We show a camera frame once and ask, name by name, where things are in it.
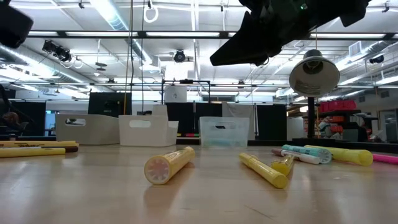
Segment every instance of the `hanging cable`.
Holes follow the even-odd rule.
[[[129,74],[129,50],[130,50],[131,41],[132,41],[132,11],[133,11],[133,7],[132,7],[132,1],[131,1],[130,21],[129,21],[130,22],[129,44],[127,45],[126,85],[124,86],[124,112],[123,112],[124,115],[126,115],[126,107],[127,107],[127,78],[128,78],[128,74]]]
[[[142,24],[141,24],[141,30],[144,30],[144,15],[145,15],[145,0],[144,0],[144,7],[142,8]],[[144,114],[144,61],[143,61],[143,55],[142,55],[142,49],[144,48],[144,38],[141,39],[141,90],[142,90],[142,114]]]

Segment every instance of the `highlighter cap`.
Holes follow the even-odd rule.
[[[274,153],[277,156],[282,156],[282,149],[273,148],[271,151],[272,151],[272,153]]]

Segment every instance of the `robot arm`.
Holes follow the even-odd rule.
[[[211,63],[263,64],[282,46],[340,17],[349,26],[361,20],[370,0],[239,0],[246,12],[240,30],[218,49]]]

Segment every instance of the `box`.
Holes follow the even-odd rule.
[[[201,145],[247,147],[249,122],[249,118],[201,117]]]
[[[57,141],[82,145],[119,144],[119,119],[97,114],[57,114]]]
[[[120,145],[165,147],[177,141],[178,121],[167,116],[119,116]]]

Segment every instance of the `security camera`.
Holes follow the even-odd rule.
[[[177,63],[182,63],[186,59],[186,56],[184,54],[183,50],[178,50],[175,55],[174,55],[174,61]]]

